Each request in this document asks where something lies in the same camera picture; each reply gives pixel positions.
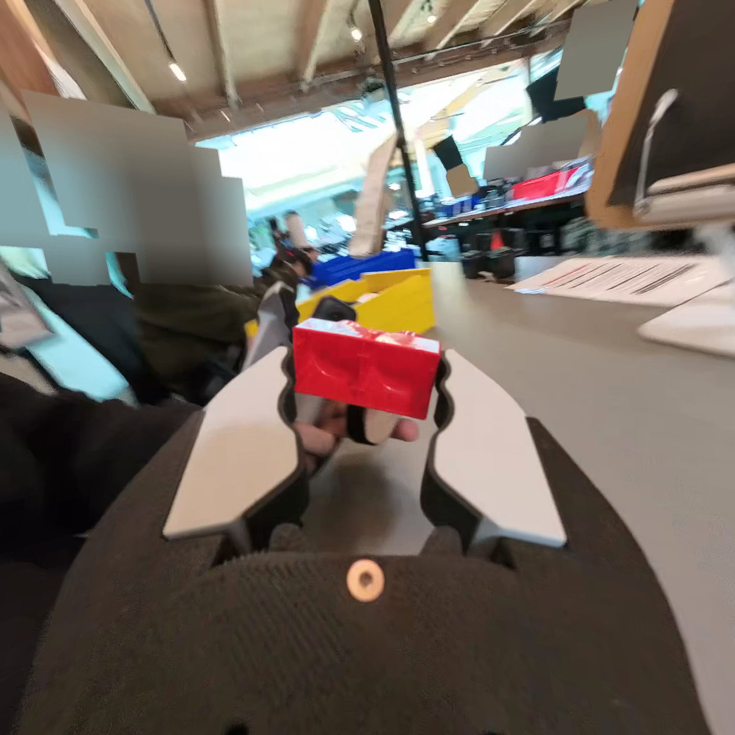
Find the brown cardboard sign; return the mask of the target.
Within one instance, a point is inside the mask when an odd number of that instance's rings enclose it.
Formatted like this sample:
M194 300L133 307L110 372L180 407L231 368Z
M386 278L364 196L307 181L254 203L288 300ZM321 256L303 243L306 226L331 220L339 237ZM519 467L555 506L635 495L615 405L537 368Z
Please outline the brown cardboard sign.
M355 204L355 231L348 244L348 255L354 259L366 259L381 252L387 217L386 179L397 142L398 135L394 133L372 152L367 161L363 188Z

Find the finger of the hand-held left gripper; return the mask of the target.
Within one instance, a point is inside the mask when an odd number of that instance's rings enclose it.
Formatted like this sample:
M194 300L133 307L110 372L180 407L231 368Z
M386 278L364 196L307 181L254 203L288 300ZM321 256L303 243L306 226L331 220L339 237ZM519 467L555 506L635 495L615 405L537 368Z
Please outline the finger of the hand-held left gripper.
M288 348L292 344L292 331L299 322L296 292L277 281L264 294L256 321L258 329L247 347L242 372L246 372L272 350Z

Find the wooden work table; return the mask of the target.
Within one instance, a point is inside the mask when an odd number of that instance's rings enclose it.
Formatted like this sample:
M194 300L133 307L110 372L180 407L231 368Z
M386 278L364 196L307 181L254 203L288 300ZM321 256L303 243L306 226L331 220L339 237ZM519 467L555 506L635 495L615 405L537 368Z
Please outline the wooden work table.
M518 200L512 201L505 207L495 207L491 209L473 209L455 217L440 217L430 220L423 224L425 230L446 230L449 227L467 225L473 221L484 220L488 218L498 218L501 216L512 216L522 212L535 212L541 209L549 209L551 207L561 207L566 205L578 206L584 203L589 188L575 188L561 192L560 194L545 198L537 198L534 200Z

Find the person's dark clothing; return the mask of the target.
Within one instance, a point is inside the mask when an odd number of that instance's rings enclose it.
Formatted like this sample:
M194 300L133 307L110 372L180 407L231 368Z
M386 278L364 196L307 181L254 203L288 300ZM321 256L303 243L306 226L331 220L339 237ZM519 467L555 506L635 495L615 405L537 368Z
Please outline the person's dark clothing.
M56 538L2 553L2 734L13 732L46 619L84 542L81 537Z

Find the printed paper sheet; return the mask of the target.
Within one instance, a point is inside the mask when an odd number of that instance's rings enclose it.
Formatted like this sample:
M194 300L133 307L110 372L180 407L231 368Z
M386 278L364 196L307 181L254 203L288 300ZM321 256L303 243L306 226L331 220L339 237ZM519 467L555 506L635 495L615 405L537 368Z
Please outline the printed paper sheet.
M508 289L531 296L677 307L730 283L713 256L605 256L563 260Z

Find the red plastic bin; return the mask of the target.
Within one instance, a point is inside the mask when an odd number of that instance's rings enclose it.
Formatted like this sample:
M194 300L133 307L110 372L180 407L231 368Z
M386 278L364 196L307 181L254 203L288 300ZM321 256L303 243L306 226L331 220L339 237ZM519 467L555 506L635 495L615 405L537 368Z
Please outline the red plastic bin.
M532 201L565 194L572 189L588 188L593 170L588 165L555 170L536 179L527 179L511 186L507 201Z

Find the red toy building block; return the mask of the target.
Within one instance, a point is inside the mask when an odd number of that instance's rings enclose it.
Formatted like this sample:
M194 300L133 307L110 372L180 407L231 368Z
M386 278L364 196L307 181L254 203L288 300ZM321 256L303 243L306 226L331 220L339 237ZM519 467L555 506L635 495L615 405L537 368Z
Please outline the red toy building block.
M438 341L350 320L309 318L292 331L296 392L425 420L442 355Z

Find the black metal pole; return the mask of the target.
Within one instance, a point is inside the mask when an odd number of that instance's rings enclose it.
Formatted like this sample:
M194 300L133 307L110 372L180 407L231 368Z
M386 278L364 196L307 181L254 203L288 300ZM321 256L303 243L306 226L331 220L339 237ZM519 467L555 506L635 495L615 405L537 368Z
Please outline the black metal pole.
M412 211L412 238L414 240L414 243L419 247L421 260L423 262L428 262L428 250L426 247L423 225L420 219L420 207L418 204L415 178L413 176L405 129L403 126L403 118L400 112L400 102L395 75L395 67L393 64L392 52L390 49L387 29L385 26L384 11L381 1L369 1L368 6L371 11L371 20L373 29L375 31L376 45L379 53L381 71L384 78L384 86L387 90L392 117L395 125L397 135L397 147L401 155L407 183L407 192L409 194L409 201Z

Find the person's left hand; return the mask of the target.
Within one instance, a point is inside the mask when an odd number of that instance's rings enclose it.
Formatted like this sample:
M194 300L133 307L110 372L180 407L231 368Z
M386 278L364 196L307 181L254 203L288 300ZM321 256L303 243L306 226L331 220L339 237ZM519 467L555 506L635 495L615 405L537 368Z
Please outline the person's left hand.
M344 439L351 438L348 418L352 409L352 406L345 403L323 400L312 420L297 419L292 424L304 449L309 476L317 473L326 464ZM378 441L378 444L388 439L403 443L413 443L418 439L419 426L413 419L394 415L383 417L390 424L391 433Z

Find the blue plastic bin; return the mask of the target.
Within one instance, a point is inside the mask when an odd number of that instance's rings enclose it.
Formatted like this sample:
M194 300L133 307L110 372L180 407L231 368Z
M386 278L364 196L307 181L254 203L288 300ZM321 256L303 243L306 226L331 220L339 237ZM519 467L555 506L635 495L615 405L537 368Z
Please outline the blue plastic bin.
M366 273L412 270L415 264L415 253L409 247L382 251L365 258L331 256L327 260L315 262L311 275L306 277L304 283L311 289L322 289L344 281L358 280Z

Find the yellow plastic bin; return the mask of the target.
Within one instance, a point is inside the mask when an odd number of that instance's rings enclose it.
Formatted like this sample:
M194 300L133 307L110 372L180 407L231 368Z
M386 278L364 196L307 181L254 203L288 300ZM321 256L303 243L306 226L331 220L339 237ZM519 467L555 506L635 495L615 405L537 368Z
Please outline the yellow plastic bin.
M365 328L422 335L436 324L428 268L366 273L296 299L299 323L310 318L350 320Z

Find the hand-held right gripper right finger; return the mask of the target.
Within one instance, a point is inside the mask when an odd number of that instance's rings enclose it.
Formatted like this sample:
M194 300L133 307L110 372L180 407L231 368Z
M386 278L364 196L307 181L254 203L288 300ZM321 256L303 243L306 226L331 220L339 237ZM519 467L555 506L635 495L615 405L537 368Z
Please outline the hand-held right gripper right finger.
M456 532L464 553L502 539L565 547L567 532L518 402L453 348L439 361L436 392L420 487L426 519Z

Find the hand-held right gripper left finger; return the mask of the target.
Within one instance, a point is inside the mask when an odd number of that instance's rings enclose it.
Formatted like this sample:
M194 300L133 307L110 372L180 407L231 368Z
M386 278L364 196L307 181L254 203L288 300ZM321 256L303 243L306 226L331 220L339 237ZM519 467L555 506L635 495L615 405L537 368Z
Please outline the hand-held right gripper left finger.
M293 424L292 351L277 347L204 409L162 536L223 537L238 554L265 550L276 527L299 524L309 471Z

